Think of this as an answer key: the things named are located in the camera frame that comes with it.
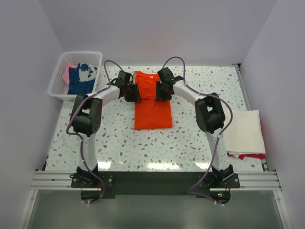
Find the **orange t shirt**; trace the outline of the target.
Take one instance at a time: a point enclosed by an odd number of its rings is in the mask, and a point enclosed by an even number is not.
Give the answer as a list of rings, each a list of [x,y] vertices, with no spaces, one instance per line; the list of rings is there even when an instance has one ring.
[[[166,129],[172,128],[172,111],[170,101],[156,98],[156,86],[160,81],[157,74],[135,72],[141,101],[135,103],[134,129]]]

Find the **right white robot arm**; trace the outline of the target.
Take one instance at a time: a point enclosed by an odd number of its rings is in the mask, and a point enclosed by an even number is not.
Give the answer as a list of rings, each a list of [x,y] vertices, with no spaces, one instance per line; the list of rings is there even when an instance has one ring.
[[[171,100],[173,95],[184,98],[195,107],[196,123],[206,134],[212,160],[212,172],[206,175],[217,187],[224,187],[229,177],[234,173],[233,166],[228,160],[223,132],[233,120],[233,112],[229,109],[229,122],[225,124],[225,112],[218,94],[202,94],[187,85],[181,76],[174,76],[169,68],[157,72],[160,81],[156,83],[156,98],[162,101]]]

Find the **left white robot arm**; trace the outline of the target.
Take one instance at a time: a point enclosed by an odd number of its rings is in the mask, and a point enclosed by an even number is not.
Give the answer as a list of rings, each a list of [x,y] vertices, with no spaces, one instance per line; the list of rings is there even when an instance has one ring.
[[[80,164],[76,174],[88,187],[98,184],[98,163],[95,155],[95,138],[102,121],[102,108],[124,98],[127,102],[141,101],[138,84],[131,73],[119,71],[118,77],[103,89],[88,95],[77,95],[74,101],[67,134],[80,138]]]

